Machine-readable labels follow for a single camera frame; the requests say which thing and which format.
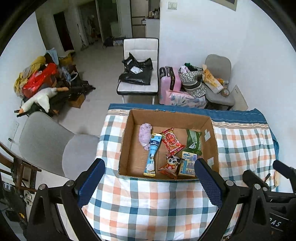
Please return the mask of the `green snack packet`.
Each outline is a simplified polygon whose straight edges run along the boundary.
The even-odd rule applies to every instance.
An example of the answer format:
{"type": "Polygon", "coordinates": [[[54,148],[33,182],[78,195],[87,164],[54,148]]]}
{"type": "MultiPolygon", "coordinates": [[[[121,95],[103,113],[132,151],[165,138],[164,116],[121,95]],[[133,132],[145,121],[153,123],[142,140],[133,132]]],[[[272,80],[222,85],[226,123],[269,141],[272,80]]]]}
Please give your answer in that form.
{"type": "Polygon", "coordinates": [[[187,144],[184,148],[185,152],[197,154],[198,156],[202,155],[202,147],[201,147],[201,132],[197,132],[194,130],[186,129],[187,132],[187,144]]]}

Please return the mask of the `panda orange snack packet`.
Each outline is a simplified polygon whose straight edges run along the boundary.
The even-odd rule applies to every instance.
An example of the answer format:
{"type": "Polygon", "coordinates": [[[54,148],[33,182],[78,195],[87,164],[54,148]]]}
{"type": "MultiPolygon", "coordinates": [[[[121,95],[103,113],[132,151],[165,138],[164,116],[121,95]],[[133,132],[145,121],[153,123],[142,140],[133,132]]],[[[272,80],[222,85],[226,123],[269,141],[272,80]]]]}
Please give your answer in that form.
{"type": "Polygon", "coordinates": [[[184,159],[178,156],[166,155],[166,163],[158,171],[172,179],[177,179],[177,170],[183,161],[184,159]]]}

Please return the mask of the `red snack packet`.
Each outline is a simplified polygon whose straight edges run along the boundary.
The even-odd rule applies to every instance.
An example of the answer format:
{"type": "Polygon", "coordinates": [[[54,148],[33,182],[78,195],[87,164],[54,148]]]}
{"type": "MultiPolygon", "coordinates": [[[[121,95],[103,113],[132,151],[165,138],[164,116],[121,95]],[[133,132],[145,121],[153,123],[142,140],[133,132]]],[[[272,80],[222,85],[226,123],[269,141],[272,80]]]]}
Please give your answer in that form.
{"type": "Polygon", "coordinates": [[[185,148],[185,145],[183,145],[175,135],[174,128],[168,128],[160,132],[160,134],[162,136],[162,142],[168,150],[166,155],[176,155],[185,148]]]}

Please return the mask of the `blue tube packet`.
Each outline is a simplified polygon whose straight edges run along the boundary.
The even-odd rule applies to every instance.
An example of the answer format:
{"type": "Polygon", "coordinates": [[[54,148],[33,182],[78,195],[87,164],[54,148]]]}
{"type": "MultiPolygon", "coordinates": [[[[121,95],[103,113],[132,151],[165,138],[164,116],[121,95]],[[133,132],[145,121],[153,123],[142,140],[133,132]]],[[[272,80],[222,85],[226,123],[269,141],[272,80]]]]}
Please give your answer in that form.
{"type": "Polygon", "coordinates": [[[147,177],[156,176],[156,166],[155,166],[154,157],[160,146],[161,140],[162,140],[162,135],[160,133],[152,133],[152,137],[149,143],[149,154],[147,157],[147,164],[143,173],[144,176],[147,176],[147,177]]]}

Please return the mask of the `wooden chair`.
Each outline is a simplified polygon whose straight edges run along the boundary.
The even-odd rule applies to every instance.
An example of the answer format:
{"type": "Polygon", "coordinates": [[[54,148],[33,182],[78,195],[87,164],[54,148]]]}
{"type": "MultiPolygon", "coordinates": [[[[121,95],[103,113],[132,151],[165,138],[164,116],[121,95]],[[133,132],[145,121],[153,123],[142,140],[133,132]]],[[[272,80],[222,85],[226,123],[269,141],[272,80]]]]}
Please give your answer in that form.
{"type": "Polygon", "coordinates": [[[42,170],[29,164],[27,161],[19,158],[14,155],[11,151],[9,151],[2,143],[1,149],[5,151],[9,156],[13,158],[13,160],[9,160],[3,154],[1,154],[1,164],[10,169],[9,171],[5,171],[1,169],[1,173],[7,174],[12,177],[13,182],[17,190],[27,190],[30,193],[37,192],[36,186],[36,176],[37,172],[41,172],[42,170]],[[29,179],[23,178],[23,173],[25,168],[31,170],[29,179]]]}

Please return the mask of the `plaid checkered blanket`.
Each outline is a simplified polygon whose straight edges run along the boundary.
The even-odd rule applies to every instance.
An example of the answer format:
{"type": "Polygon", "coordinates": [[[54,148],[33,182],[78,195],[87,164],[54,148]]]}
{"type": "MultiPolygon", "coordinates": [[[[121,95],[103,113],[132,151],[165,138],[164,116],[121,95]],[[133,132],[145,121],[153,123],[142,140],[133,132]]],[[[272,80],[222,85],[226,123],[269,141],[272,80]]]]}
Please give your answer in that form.
{"type": "MultiPolygon", "coordinates": [[[[199,181],[157,181],[120,177],[121,138],[130,110],[108,110],[97,146],[106,171],[82,208],[104,240],[197,240],[217,211],[199,181]]],[[[220,175],[242,186],[253,171],[274,186],[279,146],[268,124],[213,121],[220,175]]]]}

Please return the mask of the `open cardboard box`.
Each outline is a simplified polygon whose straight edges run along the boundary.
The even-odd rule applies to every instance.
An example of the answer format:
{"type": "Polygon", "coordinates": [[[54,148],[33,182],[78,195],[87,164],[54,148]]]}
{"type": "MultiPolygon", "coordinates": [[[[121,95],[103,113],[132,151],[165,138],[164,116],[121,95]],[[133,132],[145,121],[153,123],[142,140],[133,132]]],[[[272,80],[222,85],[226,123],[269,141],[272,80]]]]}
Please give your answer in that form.
{"type": "Polygon", "coordinates": [[[186,150],[188,131],[200,134],[200,158],[203,158],[212,170],[219,171],[218,147],[215,138],[213,122],[206,115],[179,113],[161,110],[130,110],[121,142],[121,154],[118,173],[120,176],[135,177],[148,180],[173,180],[159,171],[167,163],[167,156],[172,150],[178,150],[176,156],[182,157],[186,150]],[[163,133],[158,149],[154,155],[156,175],[146,177],[144,171],[147,166],[149,151],[146,150],[138,139],[140,126],[148,123],[152,126],[150,135],[163,133]]]}

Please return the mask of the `grey fabric chair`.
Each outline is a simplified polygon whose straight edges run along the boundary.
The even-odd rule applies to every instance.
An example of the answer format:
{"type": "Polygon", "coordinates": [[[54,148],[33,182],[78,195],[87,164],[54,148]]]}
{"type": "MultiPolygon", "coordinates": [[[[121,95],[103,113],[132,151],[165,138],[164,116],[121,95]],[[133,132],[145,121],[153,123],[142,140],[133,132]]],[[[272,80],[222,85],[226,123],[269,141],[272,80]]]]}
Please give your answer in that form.
{"type": "Polygon", "coordinates": [[[99,137],[75,134],[43,112],[31,114],[23,127],[19,150],[30,164],[76,180],[96,159],[99,137]]]}

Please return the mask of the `tape roll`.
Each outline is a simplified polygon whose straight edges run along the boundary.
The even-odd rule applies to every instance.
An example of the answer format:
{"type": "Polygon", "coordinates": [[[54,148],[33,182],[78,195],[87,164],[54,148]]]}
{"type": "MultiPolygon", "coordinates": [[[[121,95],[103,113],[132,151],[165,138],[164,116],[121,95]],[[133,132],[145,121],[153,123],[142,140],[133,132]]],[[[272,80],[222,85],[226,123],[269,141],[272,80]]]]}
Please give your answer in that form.
{"type": "Polygon", "coordinates": [[[224,88],[220,93],[223,97],[228,97],[230,94],[230,92],[227,88],[224,88]]]}

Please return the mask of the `yellow white paper bag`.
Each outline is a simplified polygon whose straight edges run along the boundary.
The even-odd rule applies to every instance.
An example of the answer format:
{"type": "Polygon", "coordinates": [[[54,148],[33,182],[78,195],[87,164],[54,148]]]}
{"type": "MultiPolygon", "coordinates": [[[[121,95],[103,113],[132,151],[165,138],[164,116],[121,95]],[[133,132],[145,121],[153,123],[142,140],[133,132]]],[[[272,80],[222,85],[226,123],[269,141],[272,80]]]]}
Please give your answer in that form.
{"type": "Polygon", "coordinates": [[[218,94],[223,90],[222,84],[213,76],[213,74],[207,68],[207,65],[202,65],[203,69],[203,82],[210,88],[210,90],[218,94]]]}

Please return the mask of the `floral pink pillow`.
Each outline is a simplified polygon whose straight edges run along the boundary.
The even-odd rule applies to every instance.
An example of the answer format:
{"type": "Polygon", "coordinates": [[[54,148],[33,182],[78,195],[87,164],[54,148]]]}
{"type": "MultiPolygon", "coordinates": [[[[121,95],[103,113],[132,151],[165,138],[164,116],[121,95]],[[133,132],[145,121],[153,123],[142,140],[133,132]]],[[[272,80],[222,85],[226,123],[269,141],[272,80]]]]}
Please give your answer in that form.
{"type": "Polygon", "coordinates": [[[167,90],[164,105],[204,109],[207,102],[208,101],[205,96],[193,97],[187,92],[174,92],[167,90]]]}

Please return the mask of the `patterned tote bag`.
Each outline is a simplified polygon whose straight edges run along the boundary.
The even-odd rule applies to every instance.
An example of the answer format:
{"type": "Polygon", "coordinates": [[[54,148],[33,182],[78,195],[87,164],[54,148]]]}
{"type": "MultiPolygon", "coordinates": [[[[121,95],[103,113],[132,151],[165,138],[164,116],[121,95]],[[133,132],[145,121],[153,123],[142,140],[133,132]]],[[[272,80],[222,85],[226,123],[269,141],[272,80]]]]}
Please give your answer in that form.
{"type": "Polygon", "coordinates": [[[182,82],[184,90],[195,98],[200,98],[206,95],[206,87],[203,84],[203,70],[197,68],[195,71],[179,68],[179,78],[182,82]]]}

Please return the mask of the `grey cushioned chair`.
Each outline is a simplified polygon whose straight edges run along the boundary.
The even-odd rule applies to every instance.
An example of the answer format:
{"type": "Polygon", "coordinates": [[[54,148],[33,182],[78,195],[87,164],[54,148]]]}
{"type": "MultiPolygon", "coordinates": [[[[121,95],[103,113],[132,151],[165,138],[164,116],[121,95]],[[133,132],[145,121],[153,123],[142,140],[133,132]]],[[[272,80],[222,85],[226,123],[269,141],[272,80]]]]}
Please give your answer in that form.
{"type": "MultiPolygon", "coordinates": [[[[223,89],[229,85],[232,65],[228,58],[216,54],[210,54],[205,60],[205,65],[213,76],[222,84],[223,89]]],[[[223,97],[221,93],[213,93],[208,86],[206,86],[206,99],[208,101],[208,109],[230,110],[234,104],[234,97],[229,94],[228,97],[223,97]]]]}

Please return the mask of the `small brown cardboard box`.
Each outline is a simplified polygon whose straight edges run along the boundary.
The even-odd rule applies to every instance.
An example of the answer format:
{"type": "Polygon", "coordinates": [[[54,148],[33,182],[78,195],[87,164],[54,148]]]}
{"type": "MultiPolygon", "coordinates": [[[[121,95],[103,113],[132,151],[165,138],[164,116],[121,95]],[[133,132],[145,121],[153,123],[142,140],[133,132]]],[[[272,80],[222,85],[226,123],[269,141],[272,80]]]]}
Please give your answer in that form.
{"type": "Polygon", "coordinates": [[[68,101],[68,105],[72,108],[81,108],[82,103],[85,101],[85,95],[81,94],[76,100],[68,101]]]}

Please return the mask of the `white goose plush toy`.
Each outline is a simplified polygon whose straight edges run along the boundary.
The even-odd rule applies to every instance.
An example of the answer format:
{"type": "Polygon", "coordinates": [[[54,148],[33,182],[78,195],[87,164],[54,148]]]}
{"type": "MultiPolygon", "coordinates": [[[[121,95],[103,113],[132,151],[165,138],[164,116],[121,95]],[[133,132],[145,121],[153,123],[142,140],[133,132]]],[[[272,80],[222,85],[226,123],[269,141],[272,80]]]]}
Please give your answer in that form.
{"type": "Polygon", "coordinates": [[[50,112],[51,105],[55,107],[63,103],[69,96],[68,87],[47,87],[39,90],[31,98],[22,104],[19,110],[15,110],[17,117],[31,115],[35,111],[46,114],[50,112]]]}

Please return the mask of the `pink suitcase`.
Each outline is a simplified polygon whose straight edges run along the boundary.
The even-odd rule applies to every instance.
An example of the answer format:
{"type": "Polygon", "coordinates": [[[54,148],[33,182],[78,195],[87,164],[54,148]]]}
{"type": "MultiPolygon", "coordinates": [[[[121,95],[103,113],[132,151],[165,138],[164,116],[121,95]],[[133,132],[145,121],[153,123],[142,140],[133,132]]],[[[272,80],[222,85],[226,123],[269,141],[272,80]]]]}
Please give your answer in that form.
{"type": "Polygon", "coordinates": [[[159,69],[159,104],[165,104],[166,91],[179,92],[182,82],[178,69],[175,67],[161,67],[159,69]]]}

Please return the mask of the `red plastic bag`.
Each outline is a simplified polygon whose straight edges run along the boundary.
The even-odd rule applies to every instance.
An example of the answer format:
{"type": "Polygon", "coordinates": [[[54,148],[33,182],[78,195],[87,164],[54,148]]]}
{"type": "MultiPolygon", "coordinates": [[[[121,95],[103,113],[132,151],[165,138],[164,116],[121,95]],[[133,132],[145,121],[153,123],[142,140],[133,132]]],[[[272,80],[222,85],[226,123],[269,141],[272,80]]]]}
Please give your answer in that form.
{"type": "Polygon", "coordinates": [[[51,87],[55,82],[54,77],[58,74],[58,66],[55,63],[49,63],[43,71],[34,72],[27,83],[23,86],[23,95],[26,98],[34,96],[42,85],[51,87]]]}

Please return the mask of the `yellow cloth pile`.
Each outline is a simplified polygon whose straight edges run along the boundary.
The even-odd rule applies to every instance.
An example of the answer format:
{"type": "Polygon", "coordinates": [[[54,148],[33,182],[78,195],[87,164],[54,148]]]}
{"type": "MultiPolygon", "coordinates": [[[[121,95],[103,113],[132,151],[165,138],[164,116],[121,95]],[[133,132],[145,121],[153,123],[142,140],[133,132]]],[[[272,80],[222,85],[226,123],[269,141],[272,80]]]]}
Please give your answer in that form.
{"type": "Polygon", "coordinates": [[[45,56],[38,56],[29,67],[19,73],[18,78],[14,83],[14,92],[17,96],[23,96],[22,88],[28,82],[30,76],[38,71],[42,65],[46,64],[45,56]]]}

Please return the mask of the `black plastic bag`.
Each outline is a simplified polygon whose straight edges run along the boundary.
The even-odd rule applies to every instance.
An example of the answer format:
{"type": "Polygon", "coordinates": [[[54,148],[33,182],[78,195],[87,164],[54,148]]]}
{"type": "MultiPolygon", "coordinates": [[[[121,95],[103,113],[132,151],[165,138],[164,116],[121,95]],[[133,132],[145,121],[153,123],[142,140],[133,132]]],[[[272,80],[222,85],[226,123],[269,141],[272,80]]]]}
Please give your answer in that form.
{"type": "Polygon", "coordinates": [[[119,82],[137,84],[137,85],[150,85],[153,64],[151,58],[139,62],[136,58],[129,53],[127,59],[123,60],[125,70],[119,76],[119,82]]]}

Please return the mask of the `white leather chair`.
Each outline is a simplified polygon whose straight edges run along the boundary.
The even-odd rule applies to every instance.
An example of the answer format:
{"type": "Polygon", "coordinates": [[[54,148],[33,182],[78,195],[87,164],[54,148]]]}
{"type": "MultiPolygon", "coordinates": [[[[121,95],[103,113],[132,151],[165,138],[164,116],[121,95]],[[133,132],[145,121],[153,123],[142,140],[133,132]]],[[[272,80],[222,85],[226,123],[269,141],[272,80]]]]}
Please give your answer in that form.
{"type": "Polygon", "coordinates": [[[122,96],[148,95],[152,104],[159,90],[159,40],[129,38],[123,41],[124,72],[119,76],[116,92],[122,96]]]}

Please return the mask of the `framed wall picture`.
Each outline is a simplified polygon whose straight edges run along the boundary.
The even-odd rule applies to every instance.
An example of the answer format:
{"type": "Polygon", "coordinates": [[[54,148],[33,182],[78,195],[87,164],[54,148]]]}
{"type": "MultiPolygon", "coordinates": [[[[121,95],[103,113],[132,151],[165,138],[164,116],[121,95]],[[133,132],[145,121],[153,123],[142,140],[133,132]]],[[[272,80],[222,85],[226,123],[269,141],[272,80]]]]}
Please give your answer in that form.
{"type": "Polygon", "coordinates": [[[217,4],[225,6],[233,11],[236,11],[237,8],[237,0],[211,0],[217,4]]]}

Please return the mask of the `wall light switch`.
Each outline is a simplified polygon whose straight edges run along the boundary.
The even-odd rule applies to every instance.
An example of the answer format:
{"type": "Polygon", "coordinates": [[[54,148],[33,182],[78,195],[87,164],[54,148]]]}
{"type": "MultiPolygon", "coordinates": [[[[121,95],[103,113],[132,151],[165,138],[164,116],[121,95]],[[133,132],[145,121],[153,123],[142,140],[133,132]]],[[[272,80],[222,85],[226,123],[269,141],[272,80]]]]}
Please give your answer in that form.
{"type": "Polygon", "coordinates": [[[168,2],[168,9],[170,10],[177,10],[178,8],[178,3],[177,2],[168,2]]]}

